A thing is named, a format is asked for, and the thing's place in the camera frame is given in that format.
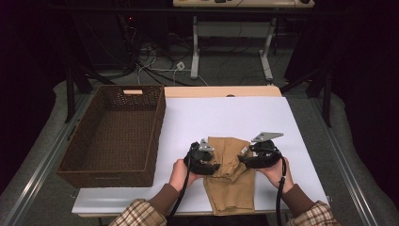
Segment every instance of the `white tabletop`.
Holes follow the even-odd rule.
[[[295,183],[313,201],[327,203],[291,108],[284,97],[167,98],[152,187],[82,188],[72,212],[82,217],[117,215],[133,199],[150,199],[168,182],[172,165],[190,144],[207,137],[251,141],[260,132],[283,133],[273,139],[290,160]],[[255,176],[256,211],[274,211],[277,190],[259,172]],[[287,209],[285,203],[281,209]],[[187,189],[177,215],[212,213],[202,179]]]
[[[174,7],[194,8],[312,8],[314,2],[303,4],[299,0],[231,0],[216,3],[215,0],[173,0]]]

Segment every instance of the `dark sleeve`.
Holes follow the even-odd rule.
[[[170,184],[164,184],[162,189],[148,202],[163,216],[165,216],[180,193]]]
[[[297,184],[287,193],[283,194],[281,198],[288,205],[288,208],[290,208],[294,218],[305,213],[314,206],[314,202],[309,199]]]

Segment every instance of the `dark curtain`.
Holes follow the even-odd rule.
[[[37,9],[35,1],[0,3],[0,192],[47,122],[53,87],[65,79]]]
[[[357,153],[398,207],[399,4],[318,0],[313,10],[347,10],[350,15],[309,20],[285,78],[295,81],[315,69],[330,69],[332,91],[345,103]],[[320,77],[311,79],[309,90],[320,91]]]

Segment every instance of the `forearm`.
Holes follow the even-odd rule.
[[[288,208],[290,208],[294,218],[305,213],[314,206],[314,202],[309,199],[297,184],[283,194],[281,198],[288,205]]]
[[[165,216],[171,205],[177,200],[178,192],[170,184],[164,184],[162,189],[150,200],[133,200],[110,226],[127,225],[166,225]]]
[[[164,184],[162,189],[156,194],[149,203],[160,213],[165,216],[173,203],[179,198],[178,192],[170,184]]]
[[[298,185],[294,185],[281,198],[294,217],[287,225],[309,225],[310,222],[312,225],[340,225],[327,204],[313,202]]]

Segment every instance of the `basket handle hole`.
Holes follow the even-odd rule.
[[[141,90],[141,89],[125,89],[123,91],[123,93],[126,95],[142,95],[143,90]]]

